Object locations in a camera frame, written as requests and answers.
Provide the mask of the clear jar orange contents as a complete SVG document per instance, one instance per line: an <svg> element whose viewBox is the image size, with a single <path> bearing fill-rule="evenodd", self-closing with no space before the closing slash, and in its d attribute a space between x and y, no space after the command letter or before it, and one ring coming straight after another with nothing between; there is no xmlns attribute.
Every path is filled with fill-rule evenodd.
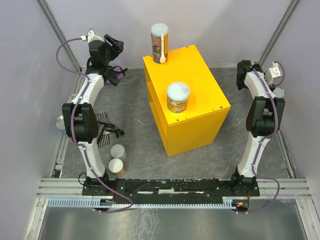
<svg viewBox="0 0 320 240"><path fill-rule="evenodd" d="M108 169L115 175L122 175L125 173L125 166L120 158L113 158L108 164Z"/></svg>

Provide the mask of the tall porridge can with spoon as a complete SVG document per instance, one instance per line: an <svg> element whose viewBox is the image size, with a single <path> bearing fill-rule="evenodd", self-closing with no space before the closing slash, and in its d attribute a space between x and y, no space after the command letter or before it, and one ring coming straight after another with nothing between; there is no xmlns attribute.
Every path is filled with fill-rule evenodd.
<svg viewBox="0 0 320 240"><path fill-rule="evenodd" d="M164 23L151 27L151 46L153 61L164 64L168 59L169 28Z"/></svg>

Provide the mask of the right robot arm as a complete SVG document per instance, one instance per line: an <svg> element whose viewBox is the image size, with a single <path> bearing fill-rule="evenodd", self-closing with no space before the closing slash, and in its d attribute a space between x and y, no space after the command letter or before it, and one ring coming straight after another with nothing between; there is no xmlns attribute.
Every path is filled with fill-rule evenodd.
<svg viewBox="0 0 320 240"><path fill-rule="evenodd" d="M246 195L258 188L258 165L267 143L280 129L286 104L284 90L274 81L282 82L284 77L282 65L277 61L267 71L250 60L237 63L237 88L248 89L253 102L245 123L248 139L244 154L231 177L231 190L236 195Z"/></svg>

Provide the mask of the wide yellow label can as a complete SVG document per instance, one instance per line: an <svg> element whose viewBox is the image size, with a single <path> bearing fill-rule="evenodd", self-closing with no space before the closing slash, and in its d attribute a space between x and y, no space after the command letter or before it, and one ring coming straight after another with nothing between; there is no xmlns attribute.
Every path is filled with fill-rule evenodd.
<svg viewBox="0 0 320 240"><path fill-rule="evenodd" d="M167 108L175 114L183 113L188 107L188 100L191 90L183 82L171 83L167 90Z"/></svg>

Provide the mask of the blue yellow tin can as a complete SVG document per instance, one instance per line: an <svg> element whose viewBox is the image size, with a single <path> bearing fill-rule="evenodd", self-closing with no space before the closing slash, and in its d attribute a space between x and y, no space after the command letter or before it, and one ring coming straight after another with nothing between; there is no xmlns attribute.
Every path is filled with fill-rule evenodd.
<svg viewBox="0 0 320 240"><path fill-rule="evenodd" d="M63 135L67 135L66 127L64 123L64 117L62 115L57 118L55 125L62 132Z"/></svg>

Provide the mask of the yellow cabinet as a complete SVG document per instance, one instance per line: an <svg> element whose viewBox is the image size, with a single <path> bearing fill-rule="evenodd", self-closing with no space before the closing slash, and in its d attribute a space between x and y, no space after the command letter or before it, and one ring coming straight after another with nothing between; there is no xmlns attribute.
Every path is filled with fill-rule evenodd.
<svg viewBox="0 0 320 240"><path fill-rule="evenodd" d="M212 144L231 105L195 45L169 51L164 64L143 57L149 105L167 156ZM174 82L190 88L187 108L173 113L167 88Z"/></svg>

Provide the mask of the purple black pouch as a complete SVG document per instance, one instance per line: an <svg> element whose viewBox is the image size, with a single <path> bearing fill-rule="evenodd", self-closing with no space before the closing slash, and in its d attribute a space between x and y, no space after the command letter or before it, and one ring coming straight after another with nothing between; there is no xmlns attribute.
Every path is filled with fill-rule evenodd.
<svg viewBox="0 0 320 240"><path fill-rule="evenodd" d="M105 84L112 84L117 86L120 83L120 79L126 76L126 71L128 68L122 68L117 66L108 66L107 78Z"/></svg>

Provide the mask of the black white striped cloth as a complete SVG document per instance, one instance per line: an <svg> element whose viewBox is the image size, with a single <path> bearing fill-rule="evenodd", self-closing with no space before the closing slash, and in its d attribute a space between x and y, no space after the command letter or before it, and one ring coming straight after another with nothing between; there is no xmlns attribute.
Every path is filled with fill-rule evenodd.
<svg viewBox="0 0 320 240"><path fill-rule="evenodd" d="M101 111L95 114L98 123L98 133L96 137L97 146L103 147L110 143L109 134L115 133L120 138L125 132L108 120L107 112Z"/></svg>

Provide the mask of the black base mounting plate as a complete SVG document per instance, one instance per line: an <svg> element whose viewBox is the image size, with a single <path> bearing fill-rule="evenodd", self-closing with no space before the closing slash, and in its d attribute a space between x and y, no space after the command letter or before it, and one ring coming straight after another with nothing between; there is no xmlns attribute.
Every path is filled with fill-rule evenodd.
<svg viewBox="0 0 320 240"><path fill-rule="evenodd" d="M187 205L221 204L223 197L258 197L260 190L254 178L251 183L219 179L124 179L108 180L104 187L97 179L87 177L82 195L111 197L116 204Z"/></svg>

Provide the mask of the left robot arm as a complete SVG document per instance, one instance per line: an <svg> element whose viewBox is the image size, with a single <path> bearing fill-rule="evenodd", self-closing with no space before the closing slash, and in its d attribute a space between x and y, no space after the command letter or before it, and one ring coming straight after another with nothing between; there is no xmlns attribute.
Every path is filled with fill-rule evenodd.
<svg viewBox="0 0 320 240"><path fill-rule="evenodd" d="M126 75L126 69L109 65L124 50L124 42L108 34L100 37L93 30L79 39L88 43L90 57L83 73L83 85L70 103L62 105L62 116L66 135L77 145L85 163L82 195L105 196L110 192L111 185L98 143L106 139L105 133L115 131L120 137L123 131L111 123L98 120L93 105L105 84L117 86Z"/></svg>

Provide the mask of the blue tin can upper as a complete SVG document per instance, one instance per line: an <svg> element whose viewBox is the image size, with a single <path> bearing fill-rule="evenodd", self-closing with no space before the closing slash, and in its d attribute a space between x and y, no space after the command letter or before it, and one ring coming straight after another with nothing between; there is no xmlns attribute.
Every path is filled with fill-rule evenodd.
<svg viewBox="0 0 320 240"><path fill-rule="evenodd" d="M77 99L77 94L72 94L72 95L70 95L69 97L68 97L68 99L67 99L67 103L68 104L70 104L70 103L73 103L74 102L74 100L76 100Z"/></svg>

